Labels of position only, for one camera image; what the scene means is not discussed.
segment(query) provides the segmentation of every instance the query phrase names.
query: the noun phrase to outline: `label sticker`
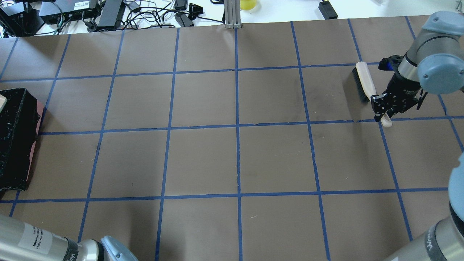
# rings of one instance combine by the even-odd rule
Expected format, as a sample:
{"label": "label sticker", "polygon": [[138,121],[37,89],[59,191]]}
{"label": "label sticker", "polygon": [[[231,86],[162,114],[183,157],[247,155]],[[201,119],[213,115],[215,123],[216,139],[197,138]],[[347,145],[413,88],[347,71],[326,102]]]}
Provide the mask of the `label sticker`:
{"label": "label sticker", "polygon": [[42,254],[48,254],[52,247],[53,236],[50,232],[24,223],[24,232],[18,246]]}
{"label": "label sticker", "polygon": [[89,8],[90,1],[77,2],[74,4],[74,11]]}

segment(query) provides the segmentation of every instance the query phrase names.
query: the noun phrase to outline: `black bristles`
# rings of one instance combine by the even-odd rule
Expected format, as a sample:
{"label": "black bristles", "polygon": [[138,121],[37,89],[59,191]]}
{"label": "black bristles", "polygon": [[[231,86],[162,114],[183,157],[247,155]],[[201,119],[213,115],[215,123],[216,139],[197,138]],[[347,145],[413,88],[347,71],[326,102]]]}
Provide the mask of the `black bristles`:
{"label": "black bristles", "polygon": [[362,102],[369,102],[369,98],[367,97],[367,95],[364,93],[364,90],[362,88],[362,84],[361,84],[361,80],[359,79],[359,74],[358,74],[358,70],[356,69],[356,67],[353,69],[353,77],[354,77],[354,81],[356,82],[356,87],[358,89],[358,95],[359,95],[359,98],[361,99]]}

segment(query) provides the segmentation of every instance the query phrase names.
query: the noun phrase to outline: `white floor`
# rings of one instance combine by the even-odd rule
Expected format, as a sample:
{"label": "white floor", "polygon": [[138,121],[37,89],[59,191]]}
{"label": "white floor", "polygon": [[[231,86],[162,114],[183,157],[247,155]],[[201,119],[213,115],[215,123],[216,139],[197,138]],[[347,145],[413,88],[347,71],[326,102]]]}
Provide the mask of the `white floor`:
{"label": "white floor", "polygon": [[[167,0],[152,0],[157,7],[164,7]],[[200,5],[204,8],[202,16],[216,20],[222,19],[224,5],[214,5],[210,0],[189,0],[189,3]],[[249,11],[241,11],[243,23],[268,23],[300,20],[323,20],[318,9],[320,0],[258,0],[255,8]],[[425,15],[436,11],[456,12],[456,0],[330,0],[338,14],[338,18],[365,18],[365,17],[389,17],[403,15]],[[155,5],[142,2],[142,6]],[[167,23],[179,26],[172,17]],[[195,26],[217,25],[217,22],[196,19]],[[153,23],[143,21],[140,27],[148,27]],[[50,32],[56,26],[45,25],[39,33]],[[82,21],[69,23],[63,33],[86,33],[87,28]]]}

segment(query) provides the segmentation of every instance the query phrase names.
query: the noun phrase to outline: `light blue plastic cover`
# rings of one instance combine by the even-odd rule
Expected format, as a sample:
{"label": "light blue plastic cover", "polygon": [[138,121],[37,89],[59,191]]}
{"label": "light blue plastic cover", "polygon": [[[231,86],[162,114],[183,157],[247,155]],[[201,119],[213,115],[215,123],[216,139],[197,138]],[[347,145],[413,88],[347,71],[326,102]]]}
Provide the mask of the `light blue plastic cover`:
{"label": "light blue plastic cover", "polygon": [[464,221],[464,153],[459,157],[461,164],[451,172],[448,193],[454,212]]}
{"label": "light blue plastic cover", "polygon": [[464,86],[464,61],[447,53],[433,54],[419,63],[417,76],[429,93],[452,93]]}
{"label": "light blue plastic cover", "polygon": [[439,11],[433,13],[422,28],[438,33],[461,36],[464,34],[464,16],[458,13]]}
{"label": "light blue plastic cover", "polygon": [[138,261],[134,254],[115,238],[107,235],[102,238],[101,242],[110,256],[109,261]]}

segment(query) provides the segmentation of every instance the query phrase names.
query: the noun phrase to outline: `blue grid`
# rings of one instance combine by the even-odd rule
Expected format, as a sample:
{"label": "blue grid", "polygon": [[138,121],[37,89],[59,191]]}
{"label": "blue grid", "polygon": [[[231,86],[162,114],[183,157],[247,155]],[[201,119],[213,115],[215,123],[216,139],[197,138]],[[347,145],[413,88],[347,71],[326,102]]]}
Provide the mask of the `blue grid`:
{"label": "blue grid", "polygon": [[[405,16],[406,22],[408,24],[408,27],[411,31],[413,39],[415,39],[414,32],[412,30],[411,24],[409,22],[408,17]],[[359,60],[362,61],[362,56],[361,52],[359,50],[359,47],[357,45],[356,41],[356,36],[353,30],[353,27],[351,25],[350,19],[348,19],[348,25],[350,27],[350,31],[353,37],[353,41],[356,47],[356,51],[358,53]],[[7,64],[12,56],[12,53],[16,47],[16,43],[18,39],[15,40],[15,43],[10,51],[10,54],[8,56],[8,59],[5,63],[5,66],[3,67],[3,70],[0,74],[0,83],[8,83],[8,82],[26,82],[26,81],[43,81],[43,80],[53,80],[53,85],[51,87],[47,102],[46,102],[46,107],[48,106],[50,99],[52,97],[52,92],[54,89],[54,86],[56,84],[56,81],[58,80],[68,80],[68,79],[80,79],[80,78],[109,78],[111,77],[111,86],[110,86],[110,91],[108,95],[108,100],[105,108],[105,113],[103,117],[103,123],[102,123],[102,128],[101,130],[94,130],[94,131],[71,131],[71,132],[41,132],[40,135],[83,135],[83,134],[100,134],[96,154],[95,154],[95,160],[94,160],[94,165],[92,168],[92,174],[90,178],[90,183],[89,183],[89,188],[88,188],[88,193],[86,198],[62,198],[62,199],[19,199],[19,191],[16,193],[16,197],[14,200],[0,200],[0,203],[12,203],[12,208],[10,211],[10,216],[13,215],[15,205],[17,203],[39,203],[39,202],[85,202],[85,208],[84,208],[84,213],[83,213],[83,218],[82,218],[82,223],[79,231],[79,238],[78,241],[81,241],[82,239],[82,232],[85,226],[85,218],[86,218],[86,212],[88,208],[89,202],[106,202],[106,201],[142,201],[142,200],[160,200],[160,211],[159,211],[159,221],[158,221],[158,229],[157,229],[157,240],[156,240],[156,247],[155,247],[155,260],[159,260],[159,251],[160,251],[160,243],[161,243],[161,227],[162,227],[162,213],[163,213],[163,203],[165,199],[188,199],[188,198],[227,198],[227,197],[236,197],[238,199],[238,248],[239,248],[239,260],[243,260],[243,250],[242,250],[242,222],[241,222],[241,198],[242,197],[255,197],[255,196],[318,196],[319,198],[319,207],[320,207],[320,214],[321,214],[321,225],[322,225],[322,232],[324,236],[324,244],[326,248],[326,256],[327,259],[330,260],[330,251],[329,251],[329,243],[328,243],[328,236],[327,236],[327,231],[326,231],[326,225],[325,225],[325,218],[324,218],[324,210],[323,210],[323,202],[322,202],[322,195],[342,195],[342,194],[372,194],[372,193],[397,193],[399,203],[401,206],[401,210],[403,213],[404,217],[404,222],[405,226],[407,229],[407,233],[409,236],[409,239],[412,240],[412,235],[411,235],[411,230],[409,227],[407,215],[406,215],[406,210],[402,201],[401,193],[403,192],[420,192],[420,191],[447,191],[447,187],[436,187],[436,188],[411,188],[411,189],[401,189],[399,188],[398,181],[396,179],[396,174],[394,172],[393,168],[393,163],[390,157],[389,149],[388,149],[388,144],[387,140],[385,138],[385,134],[383,132],[382,126],[379,124],[379,130],[380,134],[385,146],[388,162],[390,164],[391,172],[392,172],[392,177],[395,183],[395,189],[374,189],[374,190],[340,190],[340,191],[321,191],[320,184],[319,184],[319,179],[318,179],[318,172],[317,172],[317,165],[316,165],[316,154],[314,151],[314,144],[313,144],[313,138],[312,138],[312,131],[311,131],[311,125],[313,124],[332,124],[332,123],[354,123],[355,121],[353,120],[333,120],[333,121],[311,121],[309,118],[309,113],[308,113],[308,105],[306,101],[306,94],[305,94],[305,89],[304,89],[304,82],[303,82],[303,73],[302,73],[302,68],[311,68],[311,67],[331,67],[331,66],[354,66],[355,64],[348,63],[348,64],[324,64],[324,65],[302,65],[300,61],[300,55],[299,55],[299,50],[298,50],[298,43],[296,39],[296,33],[294,29],[293,22],[290,22],[290,26],[292,29],[292,34],[293,34],[293,40],[295,43],[295,49],[296,49],[296,55],[297,55],[297,61],[298,61],[298,66],[281,66],[281,67],[260,67],[260,68],[239,68],[238,67],[238,37],[237,37],[237,29],[235,29],[235,68],[233,69],[223,69],[223,70],[202,70],[202,71],[182,71],[182,72],[177,72],[176,71],[176,64],[177,64],[177,52],[178,52],[178,45],[179,45],[179,34],[180,30],[179,28],[177,29],[177,36],[176,36],[176,46],[175,46],[175,55],[174,55],[174,67],[172,72],[154,72],[154,73],[134,73],[134,74],[116,74],[117,70],[117,65],[119,62],[119,56],[121,53],[121,48],[122,48],[122,43],[123,43],[123,38],[124,38],[124,32],[121,34],[121,40],[120,40],[120,45],[117,53],[117,58],[116,58],[116,63],[115,67],[113,70],[112,75],[99,75],[99,76],[84,76],[84,77],[65,77],[65,78],[59,78],[58,73],[61,68],[62,62],[64,60],[64,56],[66,54],[66,50],[68,47],[68,44],[71,39],[71,35],[68,36],[63,55],[61,57],[57,73],[54,78],[38,78],[38,79],[18,79],[18,80],[1,80],[3,74],[5,73]],[[299,69],[299,74],[300,74],[300,83],[301,83],[301,89],[302,89],[302,94],[303,94],[303,104],[305,108],[305,114],[306,114],[306,121],[305,122],[282,122],[282,123],[261,123],[261,124],[240,124],[239,123],[239,107],[238,107],[238,72],[239,71],[252,71],[252,70],[274,70],[274,69]],[[204,72],[230,72],[230,71],[235,71],[235,80],[236,80],[236,124],[229,124],[229,125],[204,125],[204,126],[185,126],[185,127],[171,127],[171,122],[172,122],[172,111],[173,111],[173,102],[174,102],[174,85],[175,85],[175,76],[176,74],[184,74],[184,73],[204,73]],[[172,90],[171,90],[171,102],[170,102],[170,110],[169,110],[169,123],[167,128],[139,128],[139,129],[118,129],[118,130],[106,130],[105,127],[105,122],[106,122],[106,116],[108,113],[108,107],[110,104],[110,99],[111,99],[111,93],[112,93],[112,88],[113,88],[113,83],[116,77],[128,77],[128,76],[140,76],[140,75],[157,75],[157,74],[172,74],[173,79],[172,79]],[[447,114],[446,106],[443,102],[443,99],[439,96],[440,102],[442,104],[442,107],[445,111],[445,116],[443,117],[418,117],[418,118],[393,118],[393,121],[408,121],[408,120],[441,120],[441,119],[448,119],[450,121],[451,127],[453,129],[453,132],[456,135],[457,142],[459,143],[459,146],[462,151],[464,151],[463,144],[459,138],[459,135],[456,131],[456,128],[453,124],[452,119],[462,119],[464,116],[449,116]],[[365,119],[365,120],[360,120],[356,122],[373,122],[373,119]],[[312,163],[314,166],[314,173],[315,173],[315,180],[316,180],[316,188],[317,191],[304,191],[304,192],[269,192],[269,193],[241,193],[241,184],[240,184],[240,127],[252,127],[252,126],[276,126],[276,125],[307,125],[308,127],[308,132],[309,132],[309,141],[310,141],[310,146],[311,146],[311,156],[312,156]],[[182,195],[182,196],[166,196],[164,195],[165,192],[165,185],[166,185],[166,173],[167,173],[167,166],[168,166],[168,152],[169,152],[169,140],[170,140],[170,131],[171,130],[186,130],[186,129],[205,129],[205,128],[236,128],[236,135],[237,135],[237,193],[236,194],[207,194],[207,195]],[[109,133],[109,132],[126,132],[126,131],[168,131],[167,135],[167,142],[166,142],[166,151],[165,151],[165,162],[164,162],[164,170],[163,170],[163,181],[162,181],[162,190],[161,190],[161,196],[144,196],[144,197],[114,197],[114,198],[90,198],[91,194],[91,189],[92,189],[92,183],[93,183],[93,178],[95,175],[95,169],[97,166],[97,161],[98,161],[98,155],[100,151],[100,146],[101,142],[103,139],[103,134],[104,133]]]}

